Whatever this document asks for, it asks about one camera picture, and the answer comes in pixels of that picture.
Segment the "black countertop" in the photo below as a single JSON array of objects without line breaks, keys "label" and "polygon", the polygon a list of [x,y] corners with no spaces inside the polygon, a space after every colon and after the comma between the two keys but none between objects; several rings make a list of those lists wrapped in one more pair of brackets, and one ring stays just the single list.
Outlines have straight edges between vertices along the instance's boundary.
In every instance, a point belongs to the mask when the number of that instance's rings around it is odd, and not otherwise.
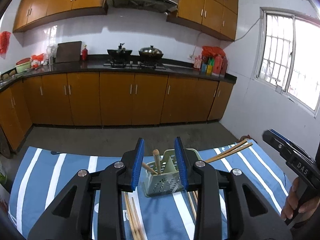
[{"label": "black countertop", "polygon": [[111,68],[104,66],[105,60],[89,60],[86,62],[74,61],[68,63],[56,63],[52,66],[46,65],[37,70],[31,70],[16,74],[13,77],[8,78],[5,82],[0,83],[0,92],[7,89],[10,85],[15,83],[17,80],[27,77],[49,75],[49,74],[60,74],[60,73],[71,73],[71,72],[131,72],[131,73],[147,73],[147,74],[162,74],[162,75],[174,75],[191,78],[201,78],[215,81],[225,81],[232,84],[236,83],[236,76],[232,76],[226,73],[225,78],[219,78],[216,76],[207,76],[200,74],[200,72],[194,68],[179,66],[178,64],[167,66],[164,64],[165,69],[153,69],[153,68],[141,68],[141,67],[126,67],[126,68]]}]

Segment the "human hand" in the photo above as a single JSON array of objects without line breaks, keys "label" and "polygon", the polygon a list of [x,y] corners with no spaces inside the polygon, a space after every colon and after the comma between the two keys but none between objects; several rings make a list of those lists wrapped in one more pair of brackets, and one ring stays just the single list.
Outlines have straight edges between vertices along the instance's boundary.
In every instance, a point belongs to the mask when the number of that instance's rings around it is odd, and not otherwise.
[{"label": "human hand", "polygon": [[[281,218],[283,221],[285,221],[287,218],[292,219],[293,211],[297,209],[298,207],[298,197],[296,194],[296,191],[299,187],[299,177],[295,178],[295,180],[292,182],[292,186],[289,191],[289,195],[287,196],[285,200],[284,207],[281,211]],[[320,203],[320,196],[316,196],[313,199],[310,199],[306,203],[304,203],[299,208],[299,213],[303,213],[303,216],[299,222],[305,221],[309,219],[313,213],[316,211],[317,207]]]}]

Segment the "concrete floor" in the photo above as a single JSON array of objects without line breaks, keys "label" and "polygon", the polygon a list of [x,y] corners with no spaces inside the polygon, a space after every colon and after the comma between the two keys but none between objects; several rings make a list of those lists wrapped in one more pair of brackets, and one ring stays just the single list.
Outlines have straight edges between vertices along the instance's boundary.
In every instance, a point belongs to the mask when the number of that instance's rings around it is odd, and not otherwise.
[{"label": "concrete floor", "polygon": [[143,128],[70,129],[33,127],[21,150],[12,159],[0,155],[8,175],[10,191],[21,160],[29,146],[80,155],[122,156],[133,150],[139,137],[145,140],[145,155],[154,149],[163,153],[173,148],[180,136],[185,148],[198,151],[234,143],[237,139],[219,122]]}]

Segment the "kitchen wall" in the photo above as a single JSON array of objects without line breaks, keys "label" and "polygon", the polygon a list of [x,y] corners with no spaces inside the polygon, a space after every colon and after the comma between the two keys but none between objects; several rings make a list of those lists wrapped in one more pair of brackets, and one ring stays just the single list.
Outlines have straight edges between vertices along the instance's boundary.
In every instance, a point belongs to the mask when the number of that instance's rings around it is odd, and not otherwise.
[{"label": "kitchen wall", "polygon": [[[306,0],[239,0],[236,39],[259,19],[260,7],[295,10],[316,17]],[[221,42],[228,57],[228,73],[238,77],[220,121],[237,138],[250,134],[292,180],[296,177],[279,154],[262,141],[262,133],[275,129],[315,157],[320,140],[320,116],[314,118],[275,89],[251,79],[255,71],[259,22],[239,41]]]},{"label": "kitchen wall", "polygon": [[[13,0],[4,14],[0,31],[12,32],[20,0]],[[11,36],[5,59],[0,58],[0,71],[7,71],[15,63],[32,54],[45,52],[50,43],[82,41],[89,54],[107,54],[125,43],[138,55],[142,47],[154,45],[164,58],[192,62],[188,56],[201,53],[204,45],[219,46],[220,41],[180,25],[166,22],[166,15],[135,9],[110,8],[108,15],[77,17],[53,22],[25,33]]]}]

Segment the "metal screw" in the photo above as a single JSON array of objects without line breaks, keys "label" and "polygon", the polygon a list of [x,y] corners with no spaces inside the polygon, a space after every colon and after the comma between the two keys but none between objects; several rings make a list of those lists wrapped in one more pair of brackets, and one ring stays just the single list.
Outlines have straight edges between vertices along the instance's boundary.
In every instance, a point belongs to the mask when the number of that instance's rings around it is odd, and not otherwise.
[{"label": "metal screw", "polygon": [[115,162],[115,168],[122,168],[124,166],[123,162]]},{"label": "metal screw", "polygon": [[239,169],[233,169],[233,170],[232,170],[232,173],[233,173],[234,175],[236,175],[236,176],[239,176],[239,175],[242,174],[242,171],[239,170]]},{"label": "metal screw", "polygon": [[87,175],[87,171],[86,170],[80,170],[80,171],[78,171],[78,176],[79,177],[84,177],[84,176],[86,176]]},{"label": "metal screw", "polygon": [[196,166],[201,168],[205,166],[205,162],[204,161],[196,161]]}]

